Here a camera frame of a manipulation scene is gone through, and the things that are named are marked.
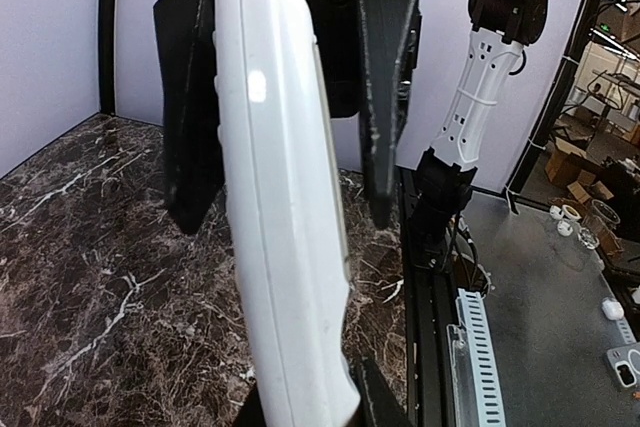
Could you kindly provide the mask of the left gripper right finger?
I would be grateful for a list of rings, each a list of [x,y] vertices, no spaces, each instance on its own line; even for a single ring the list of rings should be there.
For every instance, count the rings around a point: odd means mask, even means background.
[[[352,366],[360,405],[350,426],[401,427],[410,421],[372,358],[360,357]]]

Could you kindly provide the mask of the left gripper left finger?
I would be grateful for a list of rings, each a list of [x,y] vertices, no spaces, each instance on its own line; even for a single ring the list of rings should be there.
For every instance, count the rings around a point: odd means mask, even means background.
[[[249,391],[244,404],[240,407],[238,415],[231,426],[265,427],[265,418],[257,385],[254,385]]]

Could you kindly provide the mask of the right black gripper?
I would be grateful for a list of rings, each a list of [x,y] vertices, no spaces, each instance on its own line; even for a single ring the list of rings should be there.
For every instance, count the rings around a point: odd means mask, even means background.
[[[365,196],[388,227],[401,119],[417,63],[418,0],[306,0],[334,118],[358,113]],[[164,190],[186,235],[203,224],[225,178],[212,40],[214,0],[157,0],[153,7],[163,88]]]

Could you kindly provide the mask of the white remote control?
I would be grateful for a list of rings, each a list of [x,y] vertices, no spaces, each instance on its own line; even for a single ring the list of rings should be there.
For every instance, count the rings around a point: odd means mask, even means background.
[[[326,89],[306,0],[215,0],[227,214],[269,426],[346,426],[349,263]]]

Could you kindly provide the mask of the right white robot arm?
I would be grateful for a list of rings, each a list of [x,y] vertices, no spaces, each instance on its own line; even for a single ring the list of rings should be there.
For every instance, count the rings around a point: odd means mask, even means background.
[[[165,199],[196,233],[226,190],[238,270],[301,278],[347,267],[334,118],[358,117],[366,198],[388,225],[421,27],[419,0],[157,0]],[[410,259],[444,269],[491,110],[548,0],[469,0],[466,64],[414,176]]]

